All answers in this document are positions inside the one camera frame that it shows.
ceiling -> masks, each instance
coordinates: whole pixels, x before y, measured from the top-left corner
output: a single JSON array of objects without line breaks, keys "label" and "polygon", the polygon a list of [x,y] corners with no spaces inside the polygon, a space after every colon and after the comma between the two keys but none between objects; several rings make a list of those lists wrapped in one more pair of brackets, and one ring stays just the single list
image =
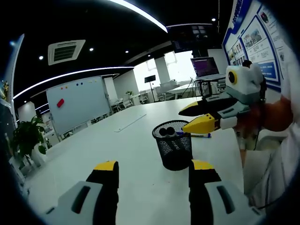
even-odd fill
[{"label": "ceiling", "polygon": [[[218,18],[218,0],[193,1],[185,0],[174,3],[173,0],[127,0],[163,25],[180,23],[211,23],[212,18]],[[79,70],[134,66],[148,58],[148,54],[126,64],[133,57],[169,41],[168,34],[138,13],[107,0],[67,0],[67,1],[19,1],[8,2],[5,15],[11,14],[14,21],[7,21],[1,13],[4,30],[9,34],[3,45],[7,58],[2,61],[3,73],[7,63],[9,42],[17,40],[25,34],[16,68],[14,95],[38,83]],[[225,35],[231,15],[233,0],[220,1],[218,43]],[[83,48],[74,61],[48,65],[47,50],[52,43],[85,39]],[[172,46],[162,51],[171,51]],[[157,57],[162,51],[152,52],[151,57]],[[30,99],[31,96],[46,88],[89,76],[105,74],[122,74],[127,70],[101,70],[59,78],[39,85],[15,99],[15,107],[24,104],[24,100],[32,100],[36,107],[46,103],[45,95]]]}]

green plant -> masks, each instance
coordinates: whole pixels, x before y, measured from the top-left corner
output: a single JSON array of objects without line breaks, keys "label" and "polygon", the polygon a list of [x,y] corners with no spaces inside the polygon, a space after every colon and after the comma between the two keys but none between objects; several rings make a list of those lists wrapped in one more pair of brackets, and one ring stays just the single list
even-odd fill
[{"label": "green plant", "polygon": [[133,95],[133,91],[128,90],[128,91],[126,91],[126,94]]},{"label": "green plant", "polygon": [[[20,156],[30,155],[36,144],[44,143],[43,135],[41,132],[44,128],[38,124],[42,121],[34,116],[30,122],[21,122],[19,127],[13,132],[12,148],[14,152],[17,152],[19,146]],[[46,154],[46,148],[43,145],[39,145],[38,150],[42,154]]]}]

person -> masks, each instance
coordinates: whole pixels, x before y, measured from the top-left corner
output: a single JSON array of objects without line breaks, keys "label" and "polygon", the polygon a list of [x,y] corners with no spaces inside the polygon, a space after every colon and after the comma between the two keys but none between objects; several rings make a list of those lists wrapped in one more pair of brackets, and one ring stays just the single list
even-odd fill
[{"label": "person", "polygon": [[243,61],[242,66],[250,68],[251,64],[252,64],[252,62],[250,60],[245,60],[245,61]]},{"label": "person", "polygon": [[252,205],[269,209],[289,185],[300,155],[300,66],[296,55],[284,43],[287,75],[282,81],[281,98],[273,104],[252,106],[238,119],[238,126],[262,126],[288,135],[277,150],[240,150],[244,174],[244,193]]}]

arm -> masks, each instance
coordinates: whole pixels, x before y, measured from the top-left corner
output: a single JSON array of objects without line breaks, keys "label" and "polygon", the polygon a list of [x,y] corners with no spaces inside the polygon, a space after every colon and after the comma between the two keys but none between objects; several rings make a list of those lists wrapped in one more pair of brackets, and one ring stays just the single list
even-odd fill
[{"label": "arm", "polygon": [[271,131],[283,131],[293,121],[291,101],[281,96],[280,100],[273,104],[264,105],[263,127]]}]

ceiling light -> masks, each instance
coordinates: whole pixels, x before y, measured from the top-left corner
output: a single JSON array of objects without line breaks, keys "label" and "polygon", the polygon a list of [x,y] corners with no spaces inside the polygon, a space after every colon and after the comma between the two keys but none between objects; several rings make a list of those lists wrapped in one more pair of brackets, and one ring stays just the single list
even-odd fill
[{"label": "ceiling light", "polygon": [[49,110],[50,110],[50,109],[47,109],[47,110],[45,110],[45,111],[41,112],[41,114],[42,114],[42,113],[44,113],[44,112],[47,112],[47,111],[49,111]]},{"label": "ceiling light", "polygon": [[38,109],[42,108],[42,107],[45,106],[45,105],[42,105],[42,106],[36,108],[35,110],[38,110]]},{"label": "ceiling light", "polygon": [[31,87],[26,88],[25,90],[22,90],[20,93],[16,94],[13,99],[15,99],[16,97],[19,97],[21,94],[27,92],[28,90],[35,88],[43,83],[46,83],[48,81],[52,81],[55,80],[57,78],[61,78],[64,76],[69,76],[69,75],[73,75],[73,74],[79,74],[79,73],[84,73],[84,72],[89,72],[89,71],[95,71],[95,70],[104,70],[104,69],[133,69],[134,67],[103,67],[103,68],[96,68],[96,69],[85,69],[85,70],[80,70],[80,71],[76,71],[76,72],[72,72],[72,73],[68,73],[68,74],[63,74],[63,75],[59,75],[59,76],[55,76],[52,78],[49,78],[47,80],[41,81],[39,83],[36,83],[34,85],[32,85]]},{"label": "ceiling light", "polygon": [[135,11],[136,13],[142,15],[143,17],[145,17],[146,19],[150,20],[152,23],[156,24],[159,28],[161,28],[164,32],[168,32],[167,28],[161,24],[157,19],[155,19],[154,17],[152,17],[151,15],[149,15],[148,13],[146,13],[145,11],[141,10],[140,8],[130,4],[129,2],[126,2],[124,0],[108,0],[108,1],[112,1],[114,3],[117,3],[119,5],[122,5],[126,8],[129,8],[133,11]]}]

